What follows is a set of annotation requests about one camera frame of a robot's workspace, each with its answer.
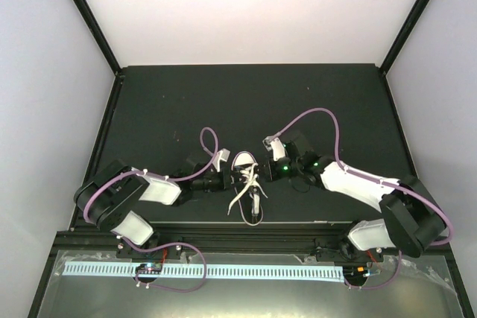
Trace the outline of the black white sneaker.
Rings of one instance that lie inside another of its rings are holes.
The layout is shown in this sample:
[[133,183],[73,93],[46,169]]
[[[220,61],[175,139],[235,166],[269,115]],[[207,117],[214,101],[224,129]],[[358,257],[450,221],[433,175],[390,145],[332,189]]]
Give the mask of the black white sneaker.
[[[258,226],[263,220],[263,212],[261,207],[261,197],[267,197],[261,185],[258,182],[259,165],[252,153],[241,151],[236,154],[231,164],[232,172],[238,173],[237,184],[241,187],[240,190],[234,188],[236,195],[228,205],[227,214],[230,214],[231,209],[237,203],[241,218],[248,226]],[[248,220],[244,215],[244,209],[241,204],[243,197],[249,197],[251,202],[250,215]]]

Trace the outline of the white shoelace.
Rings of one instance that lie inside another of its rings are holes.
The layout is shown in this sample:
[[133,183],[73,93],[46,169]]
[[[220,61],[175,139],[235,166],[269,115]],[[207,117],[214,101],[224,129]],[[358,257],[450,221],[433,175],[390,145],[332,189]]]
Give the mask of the white shoelace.
[[259,184],[258,164],[241,164],[233,166],[233,173],[237,174],[238,186],[241,188],[237,191],[234,198],[228,204],[227,214],[230,214],[233,206],[240,203],[243,196],[248,196],[252,200],[251,215],[258,218],[262,216],[261,198],[267,197],[265,191]]

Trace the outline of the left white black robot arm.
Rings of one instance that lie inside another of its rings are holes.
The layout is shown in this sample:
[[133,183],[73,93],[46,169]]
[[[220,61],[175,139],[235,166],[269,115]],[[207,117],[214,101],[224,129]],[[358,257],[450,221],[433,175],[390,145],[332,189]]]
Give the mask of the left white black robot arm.
[[177,172],[186,180],[179,182],[115,160],[75,192],[74,202],[88,223],[126,238],[142,257],[150,258],[159,252],[160,240],[151,224],[133,210],[136,204],[181,206],[193,198],[195,191],[230,189],[230,169],[225,166],[229,155],[228,150],[219,150],[210,163],[188,158],[185,170]]

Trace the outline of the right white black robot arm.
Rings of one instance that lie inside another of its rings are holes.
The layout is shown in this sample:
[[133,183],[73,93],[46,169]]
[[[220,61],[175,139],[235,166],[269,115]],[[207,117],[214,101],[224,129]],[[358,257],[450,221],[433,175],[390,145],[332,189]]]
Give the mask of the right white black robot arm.
[[264,166],[268,180],[299,177],[310,186],[351,197],[381,214],[378,220],[359,221],[339,241],[339,252],[348,261],[377,248],[395,248],[418,258],[449,228],[434,198],[416,177],[380,177],[319,156],[300,132],[288,139],[268,136],[263,144],[271,155]]

